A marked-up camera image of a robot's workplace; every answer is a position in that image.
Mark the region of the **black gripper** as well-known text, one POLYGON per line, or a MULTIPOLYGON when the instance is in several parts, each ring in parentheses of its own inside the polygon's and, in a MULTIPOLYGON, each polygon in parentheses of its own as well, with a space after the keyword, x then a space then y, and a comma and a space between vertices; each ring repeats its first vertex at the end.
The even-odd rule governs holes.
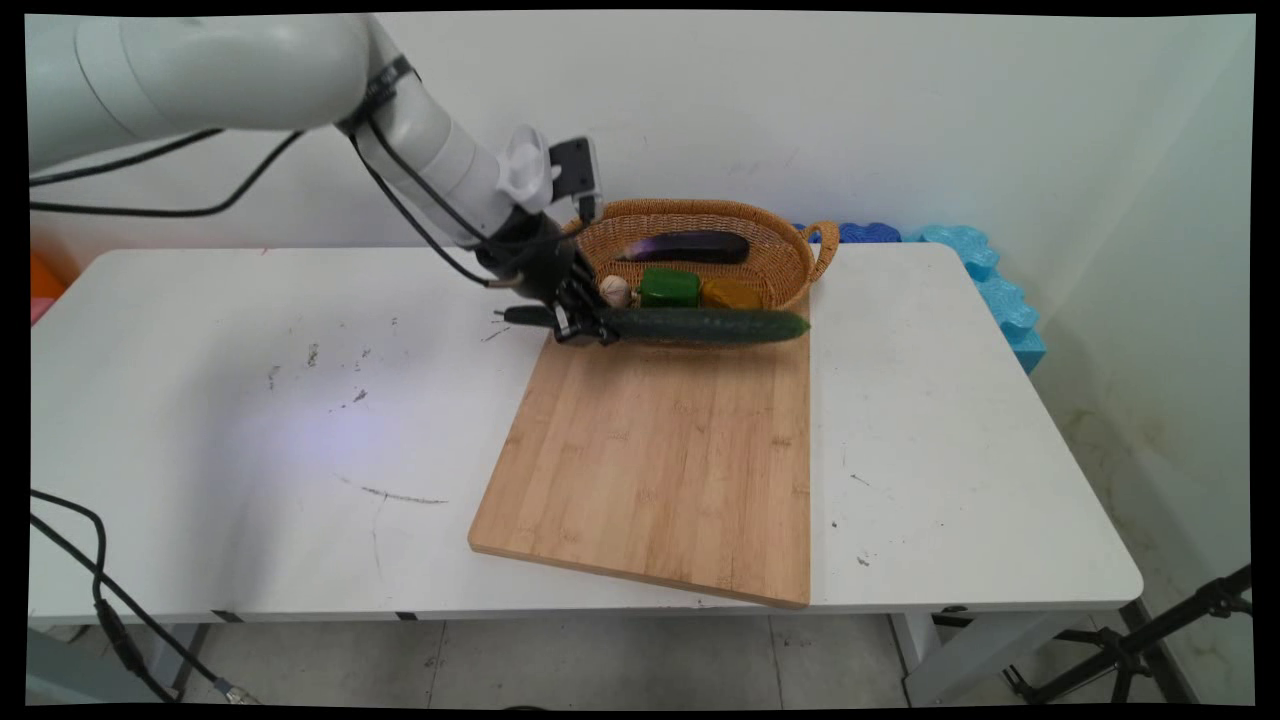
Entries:
POLYGON ((552 334, 563 346, 609 346, 620 334, 596 315, 607 309, 596 274, 582 268, 575 237, 547 214, 512 211, 498 231, 476 246, 476 259, 499 284, 554 310, 552 334))

